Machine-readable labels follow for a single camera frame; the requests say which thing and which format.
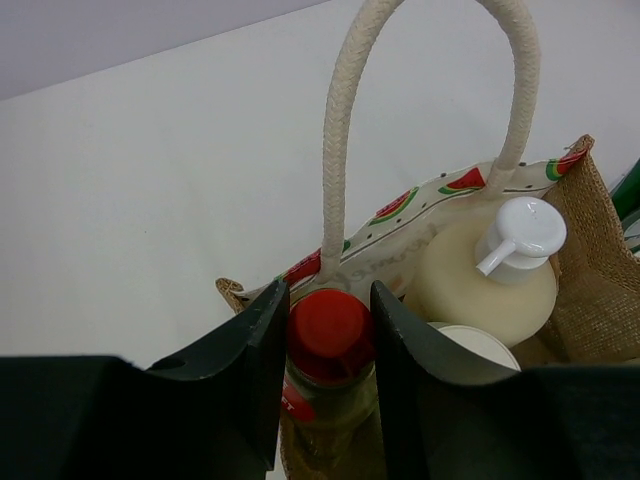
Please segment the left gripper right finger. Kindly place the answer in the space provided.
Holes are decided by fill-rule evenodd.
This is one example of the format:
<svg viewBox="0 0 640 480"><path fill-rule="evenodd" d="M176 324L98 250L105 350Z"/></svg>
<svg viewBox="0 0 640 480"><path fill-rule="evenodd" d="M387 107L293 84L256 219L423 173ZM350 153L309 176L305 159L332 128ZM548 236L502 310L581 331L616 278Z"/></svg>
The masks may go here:
<svg viewBox="0 0 640 480"><path fill-rule="evenodd" d="M635 479L639 370L516 371L471 352L370 290L391 479Z"/></svg>

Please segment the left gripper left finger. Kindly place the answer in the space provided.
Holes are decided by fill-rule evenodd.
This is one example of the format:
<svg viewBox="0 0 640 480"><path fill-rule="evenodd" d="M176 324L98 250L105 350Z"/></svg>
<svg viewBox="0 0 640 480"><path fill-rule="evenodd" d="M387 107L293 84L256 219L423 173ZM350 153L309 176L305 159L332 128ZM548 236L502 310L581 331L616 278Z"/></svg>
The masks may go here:
<svg viewBox="0 0 640 480"><path fill-rule="evenodd" d="M115 356L1 361L5 479L262 479L273 470L289 289L141 369Z"/></svg>

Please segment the yellow dish soap bottle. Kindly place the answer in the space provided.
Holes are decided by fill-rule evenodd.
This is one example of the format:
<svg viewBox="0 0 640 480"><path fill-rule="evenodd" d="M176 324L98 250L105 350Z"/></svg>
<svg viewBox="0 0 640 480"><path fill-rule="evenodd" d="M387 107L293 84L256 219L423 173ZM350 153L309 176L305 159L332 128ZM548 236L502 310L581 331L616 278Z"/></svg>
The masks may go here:
<svg viewBox="0 0 640 480"><path fill-rule="evenodd" d="M287 323L281 459L290 479L384 479L374 321L335 289L299 299Z"/></svg>

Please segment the jute watermelon canvas bag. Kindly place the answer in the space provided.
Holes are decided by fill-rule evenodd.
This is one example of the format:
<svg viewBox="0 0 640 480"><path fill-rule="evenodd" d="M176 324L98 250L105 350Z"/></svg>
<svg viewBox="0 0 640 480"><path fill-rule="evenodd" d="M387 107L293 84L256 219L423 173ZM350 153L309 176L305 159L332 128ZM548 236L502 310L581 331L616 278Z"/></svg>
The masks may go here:
<svg viewBox="0 0 640 480"><path fill-rule="evenodd" d="M540 50L533 20L521 1L488 1L486 10L506 34L514 60L514 92L500 154L467 170L470 184L432 180L378 211L352 237L345 235L346 158L353 105L371 49L397 9L367 1L357 13L334 67L323 129L323 240L320 249L284 272L296 294L341 285L352 292L374 279L404 293L428 245L427 224L449 224L465 214L535 192L560 210L567 243L551 257L558 286L551 317L527 352L572 364L639 361L639 260L583 136L563 157L521 164L536 107Z"/></svg>

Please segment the green dish soap bottle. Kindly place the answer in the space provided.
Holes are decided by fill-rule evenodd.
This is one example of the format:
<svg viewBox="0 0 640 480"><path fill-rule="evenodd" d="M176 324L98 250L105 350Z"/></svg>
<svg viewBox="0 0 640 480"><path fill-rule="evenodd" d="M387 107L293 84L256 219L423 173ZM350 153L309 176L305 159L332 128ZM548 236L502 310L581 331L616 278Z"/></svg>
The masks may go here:
<svg viewBox="0 0 640 480"><path fill-rule="evenodd" d="M611 200L621 222L624 242L639 256L639 178L640 161L619 180L611 191Z"/></svg>

